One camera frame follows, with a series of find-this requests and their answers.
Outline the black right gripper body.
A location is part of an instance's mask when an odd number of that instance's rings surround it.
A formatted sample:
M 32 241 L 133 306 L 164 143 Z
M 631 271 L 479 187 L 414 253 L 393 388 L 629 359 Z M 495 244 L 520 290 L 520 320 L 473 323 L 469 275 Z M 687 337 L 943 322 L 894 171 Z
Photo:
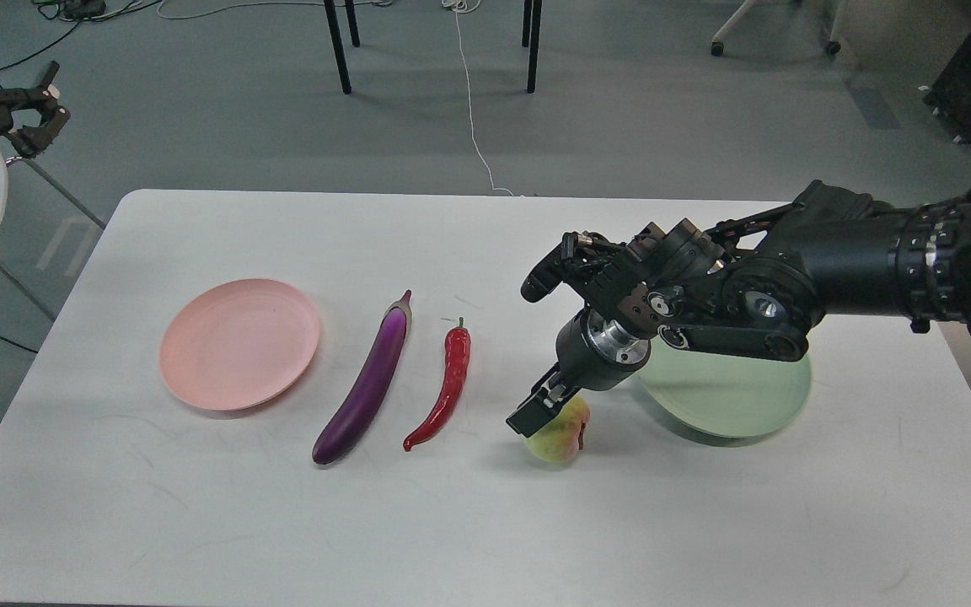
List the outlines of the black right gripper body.
M 559 395 L 613 389 L 644 368 L 651 349 L 650 341 L 632 336 L 617 321 L 579 311 L 556 336 L 552 389 Z

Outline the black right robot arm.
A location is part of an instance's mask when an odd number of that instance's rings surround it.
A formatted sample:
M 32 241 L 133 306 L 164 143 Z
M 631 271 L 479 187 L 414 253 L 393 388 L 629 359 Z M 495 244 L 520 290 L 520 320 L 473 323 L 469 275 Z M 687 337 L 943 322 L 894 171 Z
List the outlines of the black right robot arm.
M 971 335 L 971 190 L 894 207 L 813 181 L 793 202 L 700 230 L 655 223 L 614 243 L 566 232 L 521 287 L 535 303 L 570 285 L 582 308 L 559 331 L 556 362 L 508 417 L 531 438 L 581 389 L 605 391 L 670 348 L 793 363 L 826 314 L 904 316 Z

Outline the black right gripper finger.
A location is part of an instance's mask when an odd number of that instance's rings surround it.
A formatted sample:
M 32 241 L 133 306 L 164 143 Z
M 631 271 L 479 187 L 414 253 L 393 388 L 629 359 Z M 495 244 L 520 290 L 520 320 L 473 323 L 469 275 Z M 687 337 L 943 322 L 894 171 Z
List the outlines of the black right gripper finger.
M 506 423 L 520 437 L 534 437 L 561 414 L 578 391 L 577 385 L 570 384 L 561 372 L 561 365 L 554 364 L 533 385 L 527 399 L 506 418 Z

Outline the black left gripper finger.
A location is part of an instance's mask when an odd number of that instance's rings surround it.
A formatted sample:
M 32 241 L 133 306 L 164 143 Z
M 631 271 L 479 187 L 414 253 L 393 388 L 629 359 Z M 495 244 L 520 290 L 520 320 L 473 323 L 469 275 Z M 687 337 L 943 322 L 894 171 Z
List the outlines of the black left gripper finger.
M 53 80 L 59 72 L 59 62 L 50 61 L 40 73 L 34 85 L 28 88 L 0 88 L 0 107 L 8 110 L 54 110 L 58 106 L 59 93 Z
M 34 158 L 47 150 L 55 141 L 62 128 L 71 118 L 71 112 L 58 103 L 31 104 L 17 106 L 11 109 L 11 115 L 19 112 L 31 111 L 39 116 L 35 126 L 11 126 L 5 132 L 5 139 L 11 143 L 16 153 L 22 158 Z

